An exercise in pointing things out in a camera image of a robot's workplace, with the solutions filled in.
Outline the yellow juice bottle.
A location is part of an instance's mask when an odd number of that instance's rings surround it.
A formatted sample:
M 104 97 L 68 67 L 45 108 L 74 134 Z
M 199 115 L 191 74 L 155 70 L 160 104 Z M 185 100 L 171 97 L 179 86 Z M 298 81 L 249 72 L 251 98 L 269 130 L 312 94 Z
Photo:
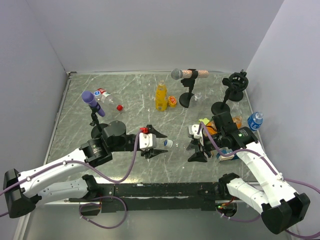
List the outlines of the yellow juice bottle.
M 157 84 L 155 92 L 155 108 L 158 111 L 165 111 L 168 106 L 167 87 L 164 80 L 160 80 Z

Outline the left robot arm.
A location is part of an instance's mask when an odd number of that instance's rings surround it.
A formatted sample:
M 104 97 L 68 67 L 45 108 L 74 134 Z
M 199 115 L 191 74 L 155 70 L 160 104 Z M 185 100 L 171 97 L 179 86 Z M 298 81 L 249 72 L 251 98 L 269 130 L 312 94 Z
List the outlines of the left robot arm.
M 137 134 L 127 134 L 126 125 L 118 120 L 97 125 L 91 131 L 91 139 L 71 153 L 35 169 L 6 171 L 1 191 L 7 205 L 6 215 L 19 218 L 39 205 L 66 198 L 93 201 L 99 188 L 92 177 L 69 183 L 59 180 L 87 169 L 95 172 L 96 167 L 113 159 L 114 152 L 132 152 L 134 156 L 141 152 L 141 156 L 151 159 L 165 153 L 164 149 L 157 149 L 157 139 L 165 137 L 151 124 L 141 127 Z

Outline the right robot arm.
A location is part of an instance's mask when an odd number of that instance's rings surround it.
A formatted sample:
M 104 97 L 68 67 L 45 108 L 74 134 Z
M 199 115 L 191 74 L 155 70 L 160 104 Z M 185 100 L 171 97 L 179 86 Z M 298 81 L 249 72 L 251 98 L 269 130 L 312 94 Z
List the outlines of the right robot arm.
M 206 163 L 212 150 L 224 156 L 222 148 L 231 150 L 249 168 L 261 190 L 237 174 L 224 174 L 218 180 L 223 199 L 238 198 L 256 210 L 273 234 L 279 234 L 302 221 L 311 203 L 305 193 L 298 193 L 271 163 L 261 143 L 248 127 L 238 128 L 229 112 L 213 116 L 216 134 L 211 135 L 203 122 L 187 127 L 189 147 L 194 154 L 189 162 Z

